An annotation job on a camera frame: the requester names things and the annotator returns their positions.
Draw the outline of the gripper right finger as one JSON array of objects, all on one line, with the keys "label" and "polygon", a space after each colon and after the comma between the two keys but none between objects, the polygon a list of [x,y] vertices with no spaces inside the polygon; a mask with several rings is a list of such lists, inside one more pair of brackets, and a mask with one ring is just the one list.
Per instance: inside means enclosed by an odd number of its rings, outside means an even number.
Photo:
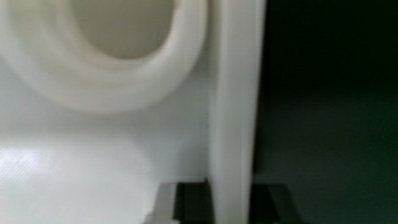
[{"label": "gripper right finger", "polygon": [[254,189],[256,224],[308,224],[285,185],[260,184]]}]

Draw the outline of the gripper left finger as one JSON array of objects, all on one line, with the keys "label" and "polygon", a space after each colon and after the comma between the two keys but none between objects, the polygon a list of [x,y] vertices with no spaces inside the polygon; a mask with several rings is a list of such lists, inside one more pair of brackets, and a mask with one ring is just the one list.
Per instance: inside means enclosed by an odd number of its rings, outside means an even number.
[{"label": "gripper left finger", "polygon": [[160,184],[155,207],[144,224],[175,224],[176,188],[176,183]]}]

